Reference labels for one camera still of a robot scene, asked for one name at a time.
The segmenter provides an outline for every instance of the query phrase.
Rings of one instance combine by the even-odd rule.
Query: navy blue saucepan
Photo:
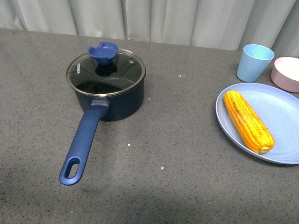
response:
[[[67,68],[67,81],[84,114],[59,175],[62,184],[73,185],[81,179],[100,120],[120,120],[139,109],[145,73],[145,65],[136,54],[112,42],[90,47]],[[75,164],[76,174],[69,177]]]

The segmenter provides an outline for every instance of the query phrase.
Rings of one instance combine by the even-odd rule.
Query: handle hole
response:
[[[65,178],[73,178],[76,175],[79,163],[80,160],[78,158],[73,158],[70,160],[65,172]]]

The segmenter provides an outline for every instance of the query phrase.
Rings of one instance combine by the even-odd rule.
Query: light blue plate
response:
[[[223,101],[229,90],[239,91],[272,133],[275,146],[270,152],[257,154],[246,147]],[[216,114],[225,134],[245,152],[273,163],[299,164],[299,99],[296,97],[264,84],[235,84],[218,96]]]

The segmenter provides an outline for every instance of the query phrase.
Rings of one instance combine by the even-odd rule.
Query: glass lid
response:
[[[119,49],[112,62],[100,64],[85,53],[68,67],[69,85],[89,96],[112,96],[128,91],[145,77],[145,65],[133,52]]]

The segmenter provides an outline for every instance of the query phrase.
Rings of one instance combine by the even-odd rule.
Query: corn on the cob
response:
[[[235,90],[226,92],[223,99],[246,146],[258,154],[270,151],[274,138],[246,99]]]

